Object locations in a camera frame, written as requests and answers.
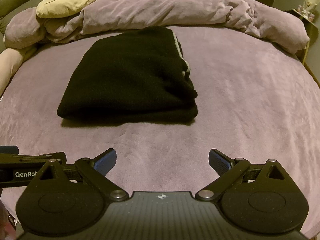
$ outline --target bed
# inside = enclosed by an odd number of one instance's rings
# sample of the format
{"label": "bed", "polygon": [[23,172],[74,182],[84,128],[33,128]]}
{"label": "bed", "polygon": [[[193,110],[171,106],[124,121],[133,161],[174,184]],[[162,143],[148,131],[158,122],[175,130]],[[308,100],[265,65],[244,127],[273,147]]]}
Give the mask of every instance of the bed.
{"label": "bed", "polygon": [[[57,108],[86,51],[113,30],[65,44],[48,43],[14,75],[0,102],[0,145],[23,155],[64,151],[67,163],[108,148],[117,164],[106,176],[133,191],[192,191],[217,179],[210,149],[251,163],[277,159],[309,203],[301,229],[320,232],[320,90],[301,62],[278,44],[221,25],[169,26],[198,93],[191,123],[85,123],[61,119]],[[1,200],[16,217],[24,187]]]}

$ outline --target black robotic device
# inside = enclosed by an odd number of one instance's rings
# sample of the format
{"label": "black robotic device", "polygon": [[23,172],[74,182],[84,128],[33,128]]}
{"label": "black robotic device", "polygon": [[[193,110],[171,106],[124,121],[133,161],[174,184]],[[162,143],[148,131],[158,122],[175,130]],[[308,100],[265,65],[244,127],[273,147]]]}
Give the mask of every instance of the black robotic device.
{"label": "black robotic device", "polygon": [[250,164],[212,149],[209,164],[220,177],[195,197],[190,191],[130,197],[105,178],[116,164],[114,149],[75,164],[66,164],[63,152],[25,156],[13,146],[0,152],[0,187],[27,186],[16,205],[25,230],[19,240],[307,239],[300,229],[308,202],[273,159]]}

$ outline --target pink blanket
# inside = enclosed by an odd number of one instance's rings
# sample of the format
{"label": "pink blanket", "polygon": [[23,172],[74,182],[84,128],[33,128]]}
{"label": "pink blanket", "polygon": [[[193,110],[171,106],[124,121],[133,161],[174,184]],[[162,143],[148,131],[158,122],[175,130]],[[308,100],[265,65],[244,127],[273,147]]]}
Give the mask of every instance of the pink blanket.
{"label": "pink blanket", "polygon": [[5,45],[22,49],[37,42],[68,43],[109,30],[212,24],[276,42],[290,53],[309,41],[298,18],[254,0],[96,0],[80,13],[60,19],[39,18],[36,8],[29,8],[9,23]]}

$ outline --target gray ribbed panel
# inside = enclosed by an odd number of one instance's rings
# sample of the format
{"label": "gray ribbed panel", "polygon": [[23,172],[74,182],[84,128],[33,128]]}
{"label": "gray ribbed panel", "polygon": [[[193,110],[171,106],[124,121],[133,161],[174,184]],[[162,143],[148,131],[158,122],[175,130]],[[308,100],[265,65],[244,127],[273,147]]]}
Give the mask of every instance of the gray ribbed panel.
{"label": "gray ribbed panel", "polygon": [[189,192],[135,192],[130,200],[112,203],[91,228],[68,237],[26,234],[21,240],[302,240],[286,236],[256,236],[226,222],[212,203],[193,199]]}

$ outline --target folded clothing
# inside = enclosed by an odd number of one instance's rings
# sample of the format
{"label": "folded clothing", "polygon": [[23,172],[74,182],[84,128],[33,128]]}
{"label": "folded clothing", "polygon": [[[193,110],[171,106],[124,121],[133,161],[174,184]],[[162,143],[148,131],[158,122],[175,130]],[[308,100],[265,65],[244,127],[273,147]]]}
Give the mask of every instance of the folded clothing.
{"label": "folded clothing", "polygon": [[84,54],[58,107],[65,119],[188,122],[197,116],[190,67],[172,30],[100,39]]}

